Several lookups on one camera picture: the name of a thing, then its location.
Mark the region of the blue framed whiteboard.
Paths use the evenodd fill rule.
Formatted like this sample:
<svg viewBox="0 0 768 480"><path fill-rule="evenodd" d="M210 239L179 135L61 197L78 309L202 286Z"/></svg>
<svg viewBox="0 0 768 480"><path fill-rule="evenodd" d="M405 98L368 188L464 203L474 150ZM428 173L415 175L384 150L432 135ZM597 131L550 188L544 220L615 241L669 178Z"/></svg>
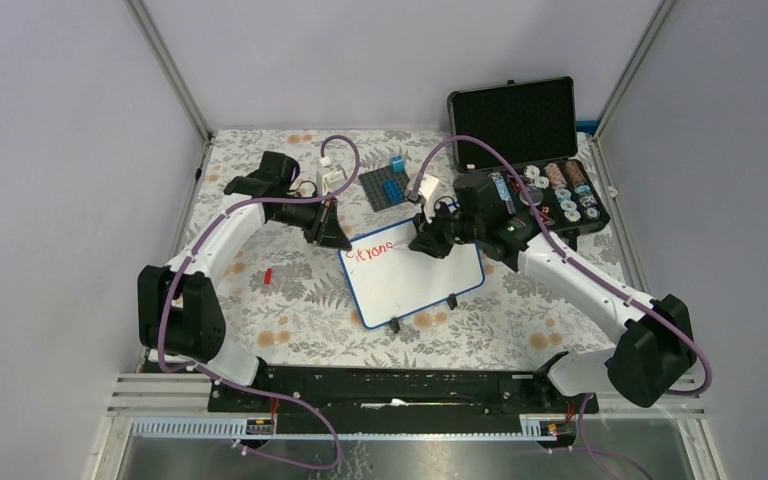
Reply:
<svg viewBox="0 0 768 480"><path fill-rule="evenodd" d="M360 235L350 251L338 258L362 325L376 329L444 303L482 286L485 273L477 246L456 245L444 259L413 251L408 245L416 230L409 219Z"/></svg>

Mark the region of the black poker chip case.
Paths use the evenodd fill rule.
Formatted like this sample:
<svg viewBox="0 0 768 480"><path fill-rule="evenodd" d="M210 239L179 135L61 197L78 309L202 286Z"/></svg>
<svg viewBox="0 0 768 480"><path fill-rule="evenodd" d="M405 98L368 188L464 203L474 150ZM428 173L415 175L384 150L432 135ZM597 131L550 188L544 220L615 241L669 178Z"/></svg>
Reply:
<svg viewBox="0 0 768 480"><path fill-rule="evenodd" d="M487 143L517 170L550 230L573 240L608 226L579 157L572 77L454 91L447 113L452 134Z"/></svg>

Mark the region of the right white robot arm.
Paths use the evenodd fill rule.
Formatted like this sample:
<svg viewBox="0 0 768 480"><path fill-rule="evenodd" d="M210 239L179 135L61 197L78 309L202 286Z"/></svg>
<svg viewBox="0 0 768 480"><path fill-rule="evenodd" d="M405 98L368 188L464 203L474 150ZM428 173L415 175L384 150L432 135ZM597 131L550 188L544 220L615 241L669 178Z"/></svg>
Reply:
<svg viewBox="0 0 768 480"><path fill-rule="evenodd" d="M504 200L493 179L469 173L454 183L456 206L437 178L423 174L407 199L420 205L410 250L437 259L456 245L472 244L515 273L551 288L584 313L612 347L562 354L545 366L533 386L535 402L557 412L573 396L611 389L648 408L673 394L674 384L698 359L689 309L674 295L656 299L610 277L549 231L527 202Z"/></svg>

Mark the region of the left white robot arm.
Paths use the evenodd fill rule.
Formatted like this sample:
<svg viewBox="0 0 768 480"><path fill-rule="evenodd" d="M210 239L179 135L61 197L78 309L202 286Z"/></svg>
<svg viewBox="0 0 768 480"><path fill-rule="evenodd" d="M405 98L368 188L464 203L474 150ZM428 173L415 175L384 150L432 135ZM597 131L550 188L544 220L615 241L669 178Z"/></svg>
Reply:
<svg viewBox="0 0 768 480"><path fill-rule="evenodd" d="M348 250L335 199L292 193L299 163L267 151L256 170L232 179L214 219L163 266L148 265L137 278L140 343L160 357L176 355L233 382L232 398L248 411L269 401L270 385L257 375L261 361L226 337L216 292L238 251L269 222L293 227L314 246Z"/></svg>

